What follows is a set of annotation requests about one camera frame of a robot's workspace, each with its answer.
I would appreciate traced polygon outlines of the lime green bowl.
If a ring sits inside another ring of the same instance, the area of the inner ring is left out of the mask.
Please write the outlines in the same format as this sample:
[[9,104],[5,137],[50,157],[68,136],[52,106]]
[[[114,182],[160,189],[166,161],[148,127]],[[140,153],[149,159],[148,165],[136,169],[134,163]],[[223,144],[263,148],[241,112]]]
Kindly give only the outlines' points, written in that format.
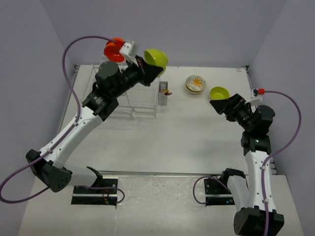
[[165,54],[165,52],[160,51],[156,48],[146,49],[144,51],[144,58],[147,64],[163,68],[163,70],[159,73],[158,77],[160,77],[165,72],[168,64],[168,57]]
[[223,100],[230,97],[229,91],[224,87],[213,87],[210,90],[210,99],[211,100]]

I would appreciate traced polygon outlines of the blue patterned ceramic bowl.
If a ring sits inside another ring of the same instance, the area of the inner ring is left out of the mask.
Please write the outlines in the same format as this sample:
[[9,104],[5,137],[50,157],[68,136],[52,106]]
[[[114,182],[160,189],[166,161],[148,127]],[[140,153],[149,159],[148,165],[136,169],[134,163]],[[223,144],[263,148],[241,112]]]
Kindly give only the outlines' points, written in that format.
[[187,84],[185,84],[185,87],[187,91],[191,94],[201,94],[206,88],[206,86],[203,86],[200,90],[192,90]]

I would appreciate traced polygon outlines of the orange flower ceramic bowl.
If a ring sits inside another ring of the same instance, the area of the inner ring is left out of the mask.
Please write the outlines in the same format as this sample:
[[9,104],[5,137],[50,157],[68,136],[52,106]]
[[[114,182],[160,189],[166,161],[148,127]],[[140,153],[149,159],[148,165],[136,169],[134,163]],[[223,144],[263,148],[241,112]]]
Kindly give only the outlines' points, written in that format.
[[185,84],[192,90],[200,90],[203,86],[207,85],[205,79],[197,75],[188,76],[185,80]]

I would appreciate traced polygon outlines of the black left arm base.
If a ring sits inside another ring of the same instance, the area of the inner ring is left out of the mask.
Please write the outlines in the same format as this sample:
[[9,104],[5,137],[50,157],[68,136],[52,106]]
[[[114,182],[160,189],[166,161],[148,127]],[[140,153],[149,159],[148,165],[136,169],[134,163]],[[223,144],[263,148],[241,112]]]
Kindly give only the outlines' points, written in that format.
[[118,178],[103,178],[98,187],[111,187],[112,189],[84,189],[75,186],[72,193],[72,205],[116,206],[118,197]]

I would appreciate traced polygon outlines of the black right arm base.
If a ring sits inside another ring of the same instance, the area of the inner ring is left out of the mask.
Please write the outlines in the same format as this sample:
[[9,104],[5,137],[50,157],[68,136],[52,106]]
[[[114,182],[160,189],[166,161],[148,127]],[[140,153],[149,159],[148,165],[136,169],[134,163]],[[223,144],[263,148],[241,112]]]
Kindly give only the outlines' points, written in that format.
[[232,194],[227,190],[227,181],[230,176],[244,177],[244,172],[226,168],[220,177],[211,175],[204,179],[206,206],[235,205]]

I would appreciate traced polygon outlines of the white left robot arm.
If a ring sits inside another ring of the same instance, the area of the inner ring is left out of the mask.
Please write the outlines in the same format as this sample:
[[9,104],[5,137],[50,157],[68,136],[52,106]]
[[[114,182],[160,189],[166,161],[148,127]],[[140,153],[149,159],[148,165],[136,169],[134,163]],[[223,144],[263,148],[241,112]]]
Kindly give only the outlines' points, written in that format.
[[50,145],[36,151],[31,149],[26,159],[31,170],[53,192],[66,186],[78,186],[97,193],[102,189],[102,176],[92,167],[68,170],[65,164],[73,151],[88,134],[104,122],[118,107],[117,98],[137,83],[150,86],[155,78],[166,69],[166,54],[152,56],[145,51],[144,58],[135,57],[135,63],[121,71],[114,61],[106,61],[99,66],[92,91],[72,121],[56,136]]

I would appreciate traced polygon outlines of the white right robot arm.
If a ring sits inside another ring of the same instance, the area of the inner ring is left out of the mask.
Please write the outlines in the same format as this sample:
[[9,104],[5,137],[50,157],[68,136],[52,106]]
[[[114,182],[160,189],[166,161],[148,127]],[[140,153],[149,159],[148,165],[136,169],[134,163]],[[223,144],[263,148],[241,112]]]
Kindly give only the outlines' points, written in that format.
[[211,100],[215,111],[229,122],[242,128],[241,147],[248,167],[248,176],[242,171],[226,169],[220,180],[220,189],[231,193],[235,206],[234,233],[238,236],[275,236],[284,226],[284,216],[277,213],[271,191],[271,170],[268,156],[271,143],[269,127],[275,112],[266,105],[252,110],[239,94],[227,99]]

